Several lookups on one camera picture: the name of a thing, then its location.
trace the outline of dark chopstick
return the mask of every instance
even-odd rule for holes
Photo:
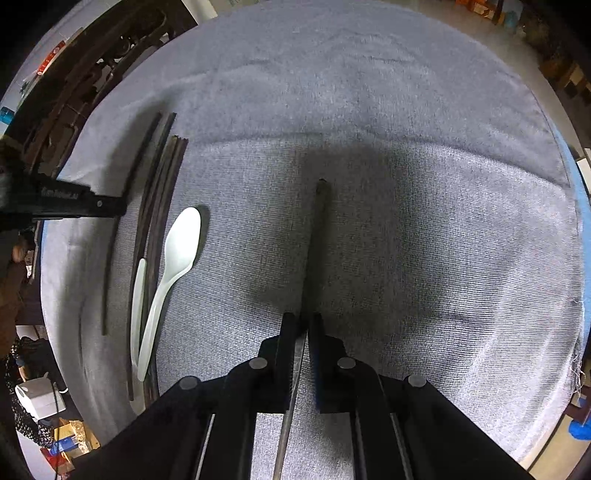
[[[160,123],[160,119],[162,118],[162,114],[160,112],[156,113],[154,119],[150,123],[144,138],[142,139],[142,143],[139,145],[139,149],[135,154],[135,158],[133,163],[131,164],[131,169],[125,179],[125,185],[123,188],[123,194],[121,195],[122,198],[125,199],[125,203],[129,203],[129,192],[131,191],[131,187],[134,183],[135,176],[138,172],[139,165],[141,164],[146,149],[152,140],[152,136]],[[111,280],[111,264],[113,261],[113,250],[115,248],[115,239],[117,237],[117,230],[119,229],[119,222],[121,221],[121,217],[115,217],[115,224],[113,225],[113,230],[111,231],[111,237],[109,238],[109,246],[107,250],[107,258],[106,258],[106,265],[105,265],[105,276],[103,278],[103,302],[102,302],[102,310],[100,313],[100,331],[103,335],[107,334],[107,305],[109,304],[109,281]]]
[[[145,253],[145,245],[148,238],[148,230],[150,228],[150,218],[152,216],[152,208],[154,206],[154,191],[156,185],[160,181],[160,178],[163,176],[163,170],[168,171],[168,160],[170,160],[171,157],[165,158],[165,160],[163,160],[163,152],[175,117],[176,113],[171,113],[166,119],[166,123],[164,124],[160,139],[158,140],[156,150],[154,151],[152,164],[148,170],[148,176],[146,179],[146,184],[144,185],[144,192],[142,194],[142,200],[139,206],[138,224],[135,231],[134,257],[131,266],[131,280],[129,282],[129,296],[125,323],[125,374],[127,379],[127,393],[130,401],[134,399],[130,341],[131,304],[135,285],[135,274],[138,269],[139,260],[144,257]]]
[[[178,172],[183,163],[183,157],[187,144],[189,141],[186,138],[176,137],[176,144],[170,163],[165,182],[162,184],[162,189],[158,192],[158,197],[155,199],[155,212],[152,216],[150,240],[148,243],[147,253],[147,272],[146,272],[146,287],[144,295],[144,312],[142,315],[142,328],[148,317],[149,305],[152,303],[154,294],[156,292],[156,283],[158,281],[158,274],[160,271],[160,259],[162,256],[162,248],[164,243],[164,232],[166,230],[166,223],[168,220],[168,210],[173,198],[174,187],[177,182]],[[144,382],[144,396],[146,406],[149,406],[154,400],[160,396],[158,390],[158,374],[156,372],[155,352],[157,348],[157,341],[155,347],[152,349],[152,358],[150,359],[150,366],[148,369],[149,376]]]

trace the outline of dark wooden furniture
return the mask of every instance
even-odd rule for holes
[[[196,25],[181,0],[122,0],[56,57],[0,140],[0,155],[55,176],[90,113],[149,48]]]

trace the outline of gray towel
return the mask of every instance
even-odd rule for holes
[[[177,112],[173,133],[190,139],[167,229],[188,206],[207,217],[203,253],[161,318],[161,390],[226,374],[298,312],[323,177],[328,333],[382,374],[425,375],[516,459],[553,427],[582,350],[579,221],[544,112],[487,48],[379,2],[244,8],[132,72],[92,113],[63,178],[121,194],[156,110]],[[134,418],[122,364],[144,180],[119,226],[108,337],[112,220],[48,222],[43,244],[48,331],[102,441]],[[280,424],[259,416],[254,478],[271,476]],[[314,412],[306,363],[285,478],[351,476],[348,421]]]

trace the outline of white plastic spoon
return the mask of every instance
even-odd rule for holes
[[[139,325],[144,309],[144,286],[146,279],[146,259],[141,258],[138,263],[138,270],[135,274],[134,293],[131,301],[131,352],[132,365],[132,387],[134,399],[129,403],[136,415],[140,415],[145,409],[144,388],[138,380],[138,356],[139,356]]]
[[[142,346],[139,349],[138,380],[143,382],[152,356],[156,329],[160,320],[162,306],[170,287],[191,270],[201,232],[201,216],[195,208],[187,208],[174,221],[164,243],[164,275],[148,313]]]

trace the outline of person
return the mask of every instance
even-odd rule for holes
[[[0,281],[0,359],[10,353],[17,336],[15,320],[22,305],[21,287],[27,279],[25,238],[18,236],[10,248],[16,234],[14,231],[0,232],[0,254],[10,252],[8,259],[4,255],[5,275]],[[3,478],[29,480],[33,476],[15,430],[11,399],[4,382],[5,368],[6,362],[0,361],[0,472],[5,475]]]

